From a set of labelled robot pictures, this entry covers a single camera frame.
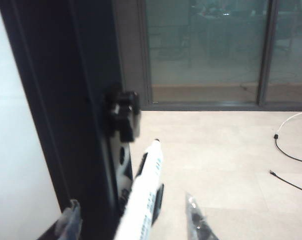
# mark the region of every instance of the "dark door frame edge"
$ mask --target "dark door frame edge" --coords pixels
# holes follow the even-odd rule
[[[276,20],[278,15],[279,0],[269,0],[268,14],[266,21],[265,41],[261,62],[260,80],[257,92],[257,105],[266,104],[266,92],[270,76],[273,48],[275,43]]]

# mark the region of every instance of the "door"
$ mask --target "door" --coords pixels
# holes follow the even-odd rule
[[[300,92],[266,101],[281,19],[302,25],[298,2],[115,0],[125,87],[147,110],[302,110]]]

